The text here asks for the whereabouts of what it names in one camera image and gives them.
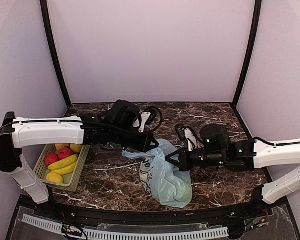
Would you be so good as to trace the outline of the light blue plastic bag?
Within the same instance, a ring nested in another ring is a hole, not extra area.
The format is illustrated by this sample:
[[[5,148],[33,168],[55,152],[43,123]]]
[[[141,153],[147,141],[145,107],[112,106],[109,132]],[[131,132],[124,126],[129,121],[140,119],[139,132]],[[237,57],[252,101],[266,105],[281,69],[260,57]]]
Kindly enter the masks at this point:
[[[131,160],[141,160],[139,177],[144,190],[162,206],[183,209],[188,204],[174,199],[176,187],[191,185],[189,171],[180,171],[177,167],[165,160],[165,157],[177,150],[169,141],[158,139],[158,148],[148,152],[124,151],[122,156]]]

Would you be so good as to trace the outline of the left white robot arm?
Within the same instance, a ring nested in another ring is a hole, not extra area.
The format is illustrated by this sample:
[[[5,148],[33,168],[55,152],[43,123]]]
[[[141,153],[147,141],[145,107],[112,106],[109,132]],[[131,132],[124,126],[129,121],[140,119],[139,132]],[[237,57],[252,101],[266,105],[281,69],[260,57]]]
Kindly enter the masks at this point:
[[[60,206],[22,156],[22,149],[61,143],[117,144],[146,153],[159,146],[155,129],[145,129],[156,118],[155,110],[141,111],[131,102],[117,100],[110,110],[97,115],[30,119],[7,112],[0,127],[0,172],[10,175],[48,217],[57,218]]]

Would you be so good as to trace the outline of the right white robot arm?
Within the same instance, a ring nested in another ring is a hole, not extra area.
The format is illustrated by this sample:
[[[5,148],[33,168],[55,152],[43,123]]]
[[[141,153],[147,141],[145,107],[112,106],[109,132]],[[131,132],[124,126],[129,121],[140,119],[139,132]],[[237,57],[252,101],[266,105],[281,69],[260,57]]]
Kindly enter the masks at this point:
[[[251,201],[245,205],[245,213],[256,217],[265,204],[300,189],[300,138],[268,142],[260,137],[232,143],[227,129],[219,124],[209,124],[200,130],[200,138],[190,127],[175,126],[180,140],[187,141],[187,148],[178,149],[165,160],[188,172],[195,167],[220,167],[234,172],[252,171],[270,166],[294,165],[298,167],[283,177],[257,186],[252,191]]]

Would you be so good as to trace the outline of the green fruit in bag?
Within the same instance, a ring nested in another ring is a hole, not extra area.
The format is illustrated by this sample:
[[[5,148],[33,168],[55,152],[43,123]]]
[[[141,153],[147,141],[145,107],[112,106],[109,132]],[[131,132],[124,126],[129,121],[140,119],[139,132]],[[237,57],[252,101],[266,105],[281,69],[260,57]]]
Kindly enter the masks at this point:
[[[180,203],[188,204],[193,197],[193,189],[189,184],[178,185],[175,189],[174,199]]]

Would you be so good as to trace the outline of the orange fruit in basket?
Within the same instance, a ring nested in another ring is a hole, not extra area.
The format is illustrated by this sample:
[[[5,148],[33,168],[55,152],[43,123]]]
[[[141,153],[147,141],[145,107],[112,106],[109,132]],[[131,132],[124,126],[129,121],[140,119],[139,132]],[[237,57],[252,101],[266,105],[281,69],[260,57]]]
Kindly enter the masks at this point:
[[[57,151],[60,151],[64,148],[70,148],[70,144],[68,144],[68,143],[57,143],[57,144],[55,144],[55,148],[56,148]]]

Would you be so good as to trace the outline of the yellow pear in basket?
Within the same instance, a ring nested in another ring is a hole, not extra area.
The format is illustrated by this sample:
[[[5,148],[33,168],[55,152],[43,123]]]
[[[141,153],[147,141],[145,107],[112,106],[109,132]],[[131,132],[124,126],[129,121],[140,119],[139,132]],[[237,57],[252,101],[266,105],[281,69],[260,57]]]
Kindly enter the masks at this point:
[[[82,144],[70,144],[70,149],[75,153],[79,154],[83,148]]]

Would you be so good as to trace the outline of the lower yellow banana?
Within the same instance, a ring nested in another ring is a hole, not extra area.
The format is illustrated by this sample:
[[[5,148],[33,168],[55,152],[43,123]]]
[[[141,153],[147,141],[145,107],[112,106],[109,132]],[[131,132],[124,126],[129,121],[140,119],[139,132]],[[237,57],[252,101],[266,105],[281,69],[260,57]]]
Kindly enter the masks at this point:
[[[50,172],[58,173],[63,176],[63,175],[72,173],[75,170],[76,166],[77,166],[77,161],[72,163],[69,166],[66,166],[66,167],[63,167],[63,168],[60,168],[57,170],[51,170]]]

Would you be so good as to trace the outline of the yellow banana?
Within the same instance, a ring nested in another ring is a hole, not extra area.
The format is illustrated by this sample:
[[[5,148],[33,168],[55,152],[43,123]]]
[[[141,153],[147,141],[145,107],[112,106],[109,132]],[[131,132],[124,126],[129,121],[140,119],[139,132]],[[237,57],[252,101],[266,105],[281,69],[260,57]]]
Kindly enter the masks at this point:
[[[63,167],[63,168],[60,168],[57,170],[51,170],[50,172],[58,173],[63,176],[63,175],[72,173],[75,170],[76,166],[77,166],[77,161],[72,163],[69,166],[66,166],[66,167]]]
[[[78,160],[78,155],[74,154],[74,155],[71,155],[71,156],[69,156],[67,158],[64,158],[62,160],[59,160],[59,161],[57,161],[57,162],[49,165],[47,168],[50,171],[55,171],[55,170],[63,169],[63,168],[66,168],[66,167],[72,165],[77,160]]]

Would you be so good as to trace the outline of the red apple right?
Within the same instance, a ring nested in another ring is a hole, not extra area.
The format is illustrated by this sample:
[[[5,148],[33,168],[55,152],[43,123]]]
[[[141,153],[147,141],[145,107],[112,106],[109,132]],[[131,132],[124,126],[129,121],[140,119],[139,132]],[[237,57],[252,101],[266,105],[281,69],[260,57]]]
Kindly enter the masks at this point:
[[[58,158],[61,161],[63,159],[66,159],[66,158],[72,156],[73,154],[74,154],[74,152],[70,148],[64,147],[58,152]]]

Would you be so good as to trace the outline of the red apple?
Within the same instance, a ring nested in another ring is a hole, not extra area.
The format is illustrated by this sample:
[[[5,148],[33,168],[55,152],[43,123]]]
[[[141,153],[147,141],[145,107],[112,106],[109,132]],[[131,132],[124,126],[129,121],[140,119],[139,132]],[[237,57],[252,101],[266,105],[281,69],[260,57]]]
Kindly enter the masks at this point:
[[[64,147],[58,152],[58,158],[61,161],[63,159],[66,159],[66,158],[72,156],[73,154],[74,154],[74,152],[70,148]]]
[[[58,155],[55,152],[49,153],[46,157],[45,157],[45,165],[47,167],[49,167],[50,165],[58,162],[60,159],[58,157]]]

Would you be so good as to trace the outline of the green perforated plastic basket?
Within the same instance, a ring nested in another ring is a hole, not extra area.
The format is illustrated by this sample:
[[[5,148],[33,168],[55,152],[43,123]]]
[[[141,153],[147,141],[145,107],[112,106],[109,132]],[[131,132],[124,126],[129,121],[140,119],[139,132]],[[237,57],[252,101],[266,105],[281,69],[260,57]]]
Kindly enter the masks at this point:
[[[54,144],[48,144],[43,149],[35,167],[34,173],[45,184],[52,188],[75,192],[79,185],[81,174],[88,157],[90,147],[84,145],[80,151],[68,155],[67,158],[48,165],[48,159],[57,160],[59,151]]]

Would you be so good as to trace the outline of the upper yellow banana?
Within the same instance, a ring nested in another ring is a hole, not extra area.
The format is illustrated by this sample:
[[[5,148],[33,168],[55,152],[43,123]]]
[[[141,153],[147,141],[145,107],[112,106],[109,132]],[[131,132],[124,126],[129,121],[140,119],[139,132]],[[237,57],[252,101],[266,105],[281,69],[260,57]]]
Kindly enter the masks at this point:
[[[72,165],[77,160],[78,160],[78,155],[74,154],[74,155],[71,155],[71,156],[69,156],[67,158],[64,158],[62,160],[59,160],[59,161],[57,161],[57,162],[49,165],[47,168],[50,171],[55,171],[55,170],[63,169],[63,168],[66,168],[66,167]]]

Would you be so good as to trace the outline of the red apple left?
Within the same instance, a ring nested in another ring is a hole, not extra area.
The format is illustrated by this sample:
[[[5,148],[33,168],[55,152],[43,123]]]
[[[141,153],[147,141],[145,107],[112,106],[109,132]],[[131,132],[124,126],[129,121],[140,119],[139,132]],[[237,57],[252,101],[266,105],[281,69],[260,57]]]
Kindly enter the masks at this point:
[[[58,155],[55,152],[49,153],[46,157],[45,157],[45,165],[47,167],[49,167],[50,165],[58,162],[60,159],[58,157]]]

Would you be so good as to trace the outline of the yellow lemon in basket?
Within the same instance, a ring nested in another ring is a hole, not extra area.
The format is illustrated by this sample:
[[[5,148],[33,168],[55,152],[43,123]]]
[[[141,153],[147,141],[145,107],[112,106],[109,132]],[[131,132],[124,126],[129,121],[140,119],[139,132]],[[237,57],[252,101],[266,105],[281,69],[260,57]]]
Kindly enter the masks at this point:
[[[62,175],[60,175],[56,172],[48,173],[47,176],[46,176],[46,180],[48,182],[57,183],[57,184],[63,184],[64,183],[64,179],[63,179]]]

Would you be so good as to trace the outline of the black front table rail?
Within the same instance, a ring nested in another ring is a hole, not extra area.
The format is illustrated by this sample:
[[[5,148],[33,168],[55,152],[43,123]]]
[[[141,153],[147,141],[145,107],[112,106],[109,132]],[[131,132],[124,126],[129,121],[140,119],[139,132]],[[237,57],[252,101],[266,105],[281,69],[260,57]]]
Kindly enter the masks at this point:
[[[23,200],[40,216],[54,217],[82,227],[96,227],[99,224],[137,226],[208,224],[210,227],[221,225],[237,230],[251,220],[261,217],[268,219],[273,213],[270,207],[255,202],[200,210],[135,212],[94,209],[62,203],[53,203],[50,210],[48,207],[38,207],[28,196]]]

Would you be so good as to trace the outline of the right black frame post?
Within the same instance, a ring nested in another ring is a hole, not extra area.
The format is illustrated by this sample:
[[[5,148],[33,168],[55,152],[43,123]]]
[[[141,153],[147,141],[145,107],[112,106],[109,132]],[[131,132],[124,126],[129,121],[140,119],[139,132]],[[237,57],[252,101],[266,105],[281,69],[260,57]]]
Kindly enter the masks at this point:
[[[260,15],[261,15],[261,9],[262,9],[262,0],[255,0],[254,1],[254,9],[253,9],[253,16],[252,16],[252,22],[251,22],[251,28],[249,33],[249,38],[247,42],[247,48],[242,64],[242,69],[240,72],[238,84],[235,90],[235,94],[232,100],[232,106],[234,109],[237,108],[238,103],[240,101],[244,84],[247,78],[248,70],[250,67],[255,41],[257,37],[258,27],[259,27],[259,21],[260,21]]]

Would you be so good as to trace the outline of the black frame post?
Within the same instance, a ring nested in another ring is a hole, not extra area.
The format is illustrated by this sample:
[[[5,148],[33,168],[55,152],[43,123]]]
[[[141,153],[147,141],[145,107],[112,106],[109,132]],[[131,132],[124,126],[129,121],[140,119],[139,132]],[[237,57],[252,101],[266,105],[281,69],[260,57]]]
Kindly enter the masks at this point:
[[[54,71],[57,77],[58,85],[61,90],[62,97],[66,104],[66,107],[69,109],[72,106],[72,101],[66,86],[66,82],[62,73],[62,69],[61,69],[61,65],[57,53],[57,48],[54,40],[54,34],[53,34],[53,29],[51,25],[50,14],[49,14],[48,1],[40,0],[40,8],[41,8],[45,35],[48,43],[48,48],[52,59]]]
[[[238,84],[235,90],[235,94],[232,100],[232,106],[234,109],[237,108],[238,103],[240,101],[244,84],[247,78],[248,70],[250,67],[255,41],[257,37],[258,27],[259,27],[259,21],[260,21],[260,15],[261,15],[261,9],[262,9],[262,0],[255,0],[254,1],[254,9],[253,9],[253,16],[252,16],[252,22],[251,22],[251,28],[249,33],[249,38],[247,42],[247,48],[242,64],[242,69],[240,72]]]

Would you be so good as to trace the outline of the left black frame post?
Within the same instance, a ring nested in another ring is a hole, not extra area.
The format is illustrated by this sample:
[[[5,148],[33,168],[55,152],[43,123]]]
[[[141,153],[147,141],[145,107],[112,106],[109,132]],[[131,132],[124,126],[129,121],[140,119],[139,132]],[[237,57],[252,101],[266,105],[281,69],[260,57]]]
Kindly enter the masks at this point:
[[[48,1],[40,0],[40,8],[41,8],[45,35],[48,43],[48,48],[52,59],[54,71],[57,77],[58,85],[61,90],[62,97],[66,104],[66,107],[69,109],[72,106],[72,101],[66,86],[66,82],[62,73],[62,69],[61,69],[61,65],[57,53],[57,48],[54,40],[54,34],[53,34],[53,29],[51,25],[50,14],[49,14]]]

